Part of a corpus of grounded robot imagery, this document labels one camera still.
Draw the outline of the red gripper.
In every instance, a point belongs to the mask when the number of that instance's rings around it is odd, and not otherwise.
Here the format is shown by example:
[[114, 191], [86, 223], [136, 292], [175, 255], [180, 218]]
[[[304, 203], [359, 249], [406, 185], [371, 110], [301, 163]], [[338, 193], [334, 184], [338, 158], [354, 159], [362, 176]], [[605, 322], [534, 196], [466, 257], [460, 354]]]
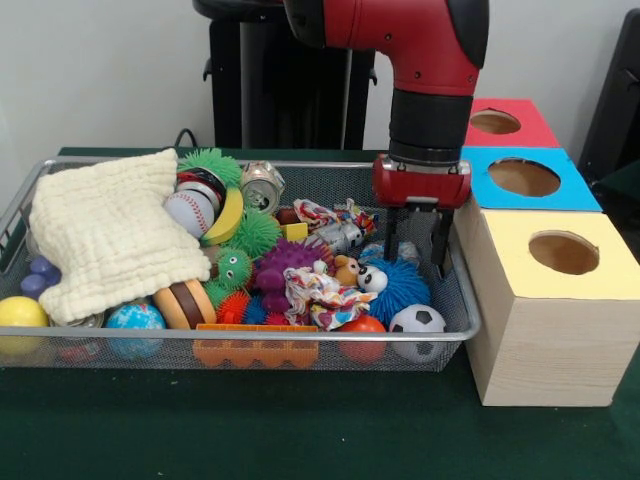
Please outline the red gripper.
[[[425, 166], [401, 163], [380, 154], [373, 163], [373, 191], [377, 202], [386, 210], [384, 257], [396, 258], [399, 240], [397, 227], [399, 208], [410, 204], [433, 208], [460, 208], [471, 191], [471, 166], [460, 160], [453, 166]], [[444, 277], [448, 244], [454, 211], [434, 209], [431, 232], [431, 263]]]

